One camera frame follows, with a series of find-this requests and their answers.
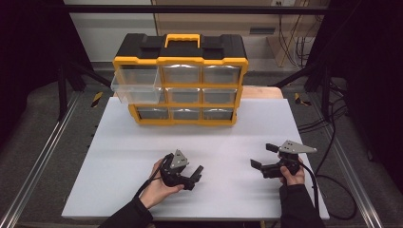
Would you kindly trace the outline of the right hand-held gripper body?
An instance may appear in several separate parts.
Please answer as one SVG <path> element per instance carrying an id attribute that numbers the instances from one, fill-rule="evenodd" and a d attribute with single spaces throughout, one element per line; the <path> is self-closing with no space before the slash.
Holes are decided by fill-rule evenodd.
<path id="1" fill-rule="evenodd" d="M 263 165 L 260 169 L 263 177 L 280 178 L 282 176 L 280 168 L 286 166 L 292 175 L 298 171 L 298 155 L 301 153 L 316 153 L 317 149 L 298 142 L 290 140 L 285 141 L 281 146 L 278 146 L 279 161 L 274 164 Z"/>

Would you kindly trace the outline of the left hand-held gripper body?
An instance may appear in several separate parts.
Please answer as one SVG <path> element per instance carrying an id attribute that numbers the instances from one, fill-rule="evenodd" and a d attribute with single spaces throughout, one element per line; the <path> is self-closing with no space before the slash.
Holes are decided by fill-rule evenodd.
<path id="1" fill-rule="evenodd" d="M 182 175 L 183 169 L 188 164 L 187 157 L 181 150 L 177 149 L 174 153 L 168 154 L 160 170 L 164 184 L 170 187 L 179 184 L 185 186 L 189 181 L 191 181 L 189 177 Z"/>

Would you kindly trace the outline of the single clear storage drawer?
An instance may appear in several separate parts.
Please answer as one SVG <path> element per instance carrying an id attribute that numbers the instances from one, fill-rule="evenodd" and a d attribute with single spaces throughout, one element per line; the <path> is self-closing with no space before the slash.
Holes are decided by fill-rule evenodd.
<path id="1" fill-rule="evenodd" d="M 111 89 L 123 104 L 155 105 L 160 101 L 162 82 L 156 67 L 119 68 Z"/>

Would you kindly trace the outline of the yellow black drawer organizer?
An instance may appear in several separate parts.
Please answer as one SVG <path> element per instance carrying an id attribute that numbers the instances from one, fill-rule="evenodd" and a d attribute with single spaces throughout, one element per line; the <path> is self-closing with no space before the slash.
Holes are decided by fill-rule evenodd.
<path id="1" fill-rule="evenodd" d="M 166 34 L 148 36 L 129 33 L 124 38 L 115 58 L 115 71 L 119 68 L 156 67 L 160 72 L 164 66 L 236 66 L 241 68 L 240 84 L 248 69 L 248 59 L 242 38 L 237 34 L 205 36 L 201 34 Z M 126 104 L 129 113 L 135 104 Z"/>

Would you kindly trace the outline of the person's right hand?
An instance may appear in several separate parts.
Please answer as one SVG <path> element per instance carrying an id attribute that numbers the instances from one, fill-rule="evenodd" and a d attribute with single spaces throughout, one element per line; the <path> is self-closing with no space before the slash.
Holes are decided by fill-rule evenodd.
<path id="1" fill-rule="evenodd" d="M 304 168 L 301 165 L 298 167 L 298 171 L 295 175 L 292 175 L 286 166 L 282 166 L 280 168 L 280 172 L 282 174 L 282 177 L 279 178 L 279 181 L 282 184 L 292 186 L 305 183 Z"/>

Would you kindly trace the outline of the person's left hand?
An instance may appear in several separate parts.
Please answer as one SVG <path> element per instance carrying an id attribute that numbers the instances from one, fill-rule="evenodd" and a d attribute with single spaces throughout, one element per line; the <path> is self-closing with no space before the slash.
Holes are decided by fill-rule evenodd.
<path id="1" fill-rule="evenodd" d="M 183 184 L 172 187 L 166 186 L 164 184 L 159 171 L 159 166 L 162 162 L 163 160 L 159 159 L 154 163 L 149 177 L 149 183 L 146 185 L 145 189 L 139 196 L 141 203 L 146 209 L 152 208 L 153 206 L 161 203 L 168 196 L 176 194 L 184 188 Z"/>

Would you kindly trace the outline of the white table mat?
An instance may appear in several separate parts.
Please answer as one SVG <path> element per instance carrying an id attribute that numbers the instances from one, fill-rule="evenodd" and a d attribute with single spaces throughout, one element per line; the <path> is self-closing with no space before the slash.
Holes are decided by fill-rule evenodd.
<path id="1" fill-rule="evenodd" d="M 62 212 L 69 219 L 104 219 L 127 204 L 153 164 L 181 150 L 191 175 L 201 180 L 152 208 L 156 220 L 261 220 L 280 216 L 276 179 L 266 179 L 251 161 L 275 163 L 266 144 L 300 136 L 285 99 L 244 99 L 233 126 L 139 125 L 112 97 L 98 125 Z"/>

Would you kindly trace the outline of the wooden table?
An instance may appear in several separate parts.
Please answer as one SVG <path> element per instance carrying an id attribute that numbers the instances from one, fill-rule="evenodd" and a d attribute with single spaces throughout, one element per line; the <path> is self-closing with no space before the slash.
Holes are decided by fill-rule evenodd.
<path id="1" fill-rule="evenodd" d="M 171 103 L 231 103 L 237 97 L 281 99 L 277 87 L 242 86 L 241 88 L 163 88 L 163 87 L 119 87 L 116 96 L 122 103 L 156 104 Z"/>

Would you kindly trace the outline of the grid of clear plastic drawers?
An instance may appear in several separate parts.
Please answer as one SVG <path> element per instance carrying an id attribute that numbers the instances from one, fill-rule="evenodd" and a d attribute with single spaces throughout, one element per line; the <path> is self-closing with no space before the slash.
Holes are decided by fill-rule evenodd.
<path id="1" fill-rule="evenodd" d="M 233 124 L 240 72 L 239 66 L 163 66 L 160 102 L 130 111 L 141 124 Z"/>

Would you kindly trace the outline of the black curtain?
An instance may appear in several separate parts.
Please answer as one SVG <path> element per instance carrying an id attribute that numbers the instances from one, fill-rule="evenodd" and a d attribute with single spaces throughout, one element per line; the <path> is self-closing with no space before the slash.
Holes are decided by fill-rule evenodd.
<path id="1" fill-rule="evenodd" d="M 0 0 L 0 147 L 10 138 L 36 88 L 58 69 L 92 68 L 64 0 Z"/>
<path id="2" fill-rule="evenodd" d="M 347 82 L 347 104 L 403 192 L 403 0 L 329 0 L 309 61 Z"/>

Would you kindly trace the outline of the black metal crossbar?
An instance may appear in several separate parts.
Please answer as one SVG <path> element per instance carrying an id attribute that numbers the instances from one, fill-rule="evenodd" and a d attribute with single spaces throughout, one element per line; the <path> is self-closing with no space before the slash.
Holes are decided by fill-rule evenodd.
<path id="1" fill-rule="evenodd" d="M 44 4 L 43 10 L 68 13 L 213 13 L 213 14 L 300 14 L 326 15 L 346 11 L 329 7 L 248 7 L 248 6 L 148 6 L 148 5 L 55 5 Z"/>

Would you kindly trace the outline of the aluminium floor rail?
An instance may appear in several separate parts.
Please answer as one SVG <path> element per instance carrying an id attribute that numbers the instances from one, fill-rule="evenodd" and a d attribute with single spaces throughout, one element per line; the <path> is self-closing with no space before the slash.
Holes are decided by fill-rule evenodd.
<path id="1" fill-rule="evenodd" d="M 24 211 L 30 196 L 32 195 L 42 173 L 44 172 L 50 157 L 53 154 L 58 142 L 60 141 L 63 133 L 71 119 L 73 112 L 82 96 L 81 92 L 73 92 L 69 102 L 67 103 L 67 111 L 65 116 L 57 122 L 54 126 L 46 144 L 44 145 L 41 153 L 39 154 L 35 164 L 29 171 L 22 187 L 14 198 L 9 209 L 5 215 L 0 219 L 0 228 L 14 228 Z"/>
<path id="2" fill-rule="evenodd" d="M 364 189 L 364 186 L 349 162 L 345 151 L 336 136 L 336 128 L 331 124 L 324 127 L 327 138 L 331 141 L 331 148 L 334 151 L 337 163 L 343 173 L 344 179 L 355 199 L 356 205 L 360 211 L 368 228 L 384 228 L 384 225 L 374 209 L 374 206 Z"/>

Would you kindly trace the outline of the black metal frame post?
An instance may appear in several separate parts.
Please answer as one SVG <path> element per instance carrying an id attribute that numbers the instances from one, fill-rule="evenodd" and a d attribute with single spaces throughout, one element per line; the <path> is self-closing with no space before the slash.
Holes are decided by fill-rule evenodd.
<path id="1" fill-rule="evenodd" d="M 64 62 L 57 71 L 58 94 L 59 94 L 59 117 L 61 121 L 67 115 L 67 83 L 74 91 L 83 91 L 86 83 L 82 76 L 88 76 L 101 85 L 110 87 L 111 81 L 96 73 L 93 69 L 82 66 L 76 62 Z"/>
<path id="2" fill-rule="evenodd" d="M 320 114 L 326 121 L 330 121 L 329 98 L 331 75 L 325 62 L 314 61 L 291 76 L 275 83 L 274 87 L 282 88 L 304 76 L 307 77 L 307 81 L 304 84 L 304 89 L 307 92 L 316 92 L 321 87 Z"/>

